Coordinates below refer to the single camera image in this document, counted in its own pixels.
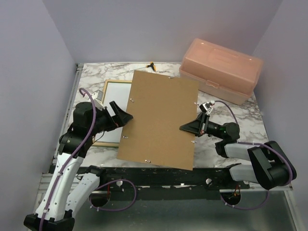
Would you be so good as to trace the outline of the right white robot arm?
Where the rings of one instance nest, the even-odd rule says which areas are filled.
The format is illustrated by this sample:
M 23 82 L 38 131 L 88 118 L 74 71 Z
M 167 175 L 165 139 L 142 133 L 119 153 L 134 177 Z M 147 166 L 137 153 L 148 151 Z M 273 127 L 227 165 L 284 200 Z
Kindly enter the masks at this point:
M 191 133 L 196 137 L 209 135 L 219 138 L 220 141 L 215 143 L 218 155 L 250 162 L 249 165 L 236 164 L 229 167 L 229 172 L 221 177 L 224 187 L 231 189 L 239 181 L 247 181 L 257 183 L 262 188 L 270 190 L 278 186 L 288 185 L 296 179 L 296 169 L 277 142 L 251 143 L 238 141 L 240 127 L 236 122 L 220 125 L 211 122 L 209 119 L 209 115 L 200 113 L 195 120 L 180 126 L 180 130 Z

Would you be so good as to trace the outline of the wooden picture frame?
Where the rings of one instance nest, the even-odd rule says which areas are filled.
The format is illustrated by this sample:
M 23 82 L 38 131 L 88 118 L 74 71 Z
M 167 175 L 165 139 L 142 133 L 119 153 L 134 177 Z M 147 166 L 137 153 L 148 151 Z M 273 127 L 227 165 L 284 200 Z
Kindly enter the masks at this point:
M 131 80 L 106 80 L 98 99 L 103 109 L 98 112 L 94 146 L 118 147 L 123 127 L 133 116 L 127 112 Z

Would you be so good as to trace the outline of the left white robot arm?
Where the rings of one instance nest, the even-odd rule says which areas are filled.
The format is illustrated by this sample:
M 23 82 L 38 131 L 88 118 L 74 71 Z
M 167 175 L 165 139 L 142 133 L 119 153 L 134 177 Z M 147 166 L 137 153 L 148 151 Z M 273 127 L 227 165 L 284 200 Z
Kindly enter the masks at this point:
M 25 217 L 24 225 L 30 230 L 71 231 L 90 194 L 106 186 L 106 170 L 90 166 L 78 185 L 71 188 L 96 134 L 121 128 L 133 119 L 114 101 L 110 106 L 114 116 L 104 106 L 97 108 L 90 102 L 76 105 L 73 123 L 59 139 L 57 163 L 46 194 L 35 213 Z

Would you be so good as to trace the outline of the brown frame backing board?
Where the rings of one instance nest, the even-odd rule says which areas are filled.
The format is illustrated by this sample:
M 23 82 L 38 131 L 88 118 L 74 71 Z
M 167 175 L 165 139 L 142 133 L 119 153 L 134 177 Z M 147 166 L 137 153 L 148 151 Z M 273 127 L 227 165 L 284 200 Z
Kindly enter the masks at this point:
M 199 83 L 135 71 L 122 129 L 119 160 L 192 170 L 195 136 L 180 126 L 197 116 Z

